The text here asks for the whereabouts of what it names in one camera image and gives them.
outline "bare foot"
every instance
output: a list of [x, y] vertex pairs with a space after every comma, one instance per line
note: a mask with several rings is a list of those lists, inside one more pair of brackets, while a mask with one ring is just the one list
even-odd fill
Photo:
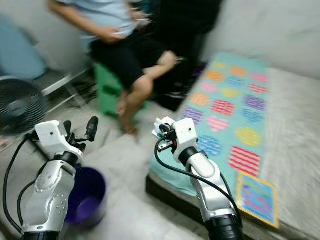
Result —
[[125, 133], [130, 134], [130, 135], [138, 135], [138, 129], [130, 122], [125, 120], [123, 117], [120, 116], [119, 118], [120, 124], [122, 126], [122, 129], [124, 130]]
[[125, 111], [126, 111], [126, 106], [127, 106], [127, 102], [126, 102], [126, 98], [128, 96], [128, 92], [123, 90], [118, 102], [116, 103], [116, 112], [118, 113], [119, 116], [122, 116]]

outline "bed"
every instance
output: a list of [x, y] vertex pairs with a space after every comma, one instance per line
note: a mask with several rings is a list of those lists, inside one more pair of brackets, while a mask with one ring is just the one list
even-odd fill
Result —
[[[233, 58], [240, 62], [241, 59], [247, 61], [240, 56], [233, 55]], [[194, 94], [201, 88], [203, 90], [204, 82], [208, 81], [207, 72], [212, 70], [213, 65], [217, 67], [217, 62], [223, 62], [217, 59], [217, 56], [212, 59], [177, 111], [177, 120], [185, 117], [184, 112], [190, 106]], [[226, 61], [226, 65], [229, 64], [228, 58], [223, 60]], [[278, 189], [280, 229], [266, 230], [254, 219], [244, 217], [244, 234], [255, 240], [279, 239], [279, 236], [288, 239], [319, 239], [320, 81], [270, 68], [265, 63], [259, 64], [265, 68], [263, 74], [268, 76], [268, 81], [265, 81], [264, 85], [267, 88], [267, 104], [263, 132], [260, 133], [263, 139], [263, 161], [257, 177]], [[164, 158], [167, 158], [167, 163], [178, 167], [168, 156]], [[218, 162], [218, 165], [225, 171], [228, 182], [236, 182], [228, 161], [225, 159]], [[190, 181], [181, 180], [178, 173], [163, 169], [154, 157], [150, 160], [146, 191], [196, 222], [202, 223], [197, 198]]]

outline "bare leg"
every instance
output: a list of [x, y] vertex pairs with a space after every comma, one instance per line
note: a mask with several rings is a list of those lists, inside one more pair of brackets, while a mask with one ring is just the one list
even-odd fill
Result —
[[122, 116], [126, 111], [128, 95], [129, 92], [127, 90], [122, 90], [121, 95], [119, 96], [118, 102], [116, 104], [116, 111], [119, 116]]
[[134, 82], [131, 93], [126, 97], [126, 107], [119, 116], [123, 130], [130, 135], [137, 135], [138, 130], [132, 124], [132, 118], [153, 91], [153, 81], [146, 75]]
[[156, 80], [169, 72], [176, 65], [177, 57], [172, 51], [166, 51], [157, 62], [157, 65], [143, 70], [144, 74], [152, 80]]

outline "purple bucket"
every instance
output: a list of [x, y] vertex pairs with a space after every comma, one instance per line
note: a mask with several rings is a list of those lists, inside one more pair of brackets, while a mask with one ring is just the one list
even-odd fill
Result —
[[78, 168], [65, 223], [81, 227], [97, 225], [106, 214], [106, 193], [107, 182], [101, 173], [90, 167]]

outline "white wall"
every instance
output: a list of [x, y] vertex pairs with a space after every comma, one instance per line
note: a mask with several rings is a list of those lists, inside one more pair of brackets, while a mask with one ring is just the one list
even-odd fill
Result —
[[225, 0], [203, 59], [223, 51], [320, 79], [320, 0]]
[[46, 0], [0, 0], [0, 13], [31, 32], [41, 48], [74, 75], [87, 68], [78, 30], [50, 13]]

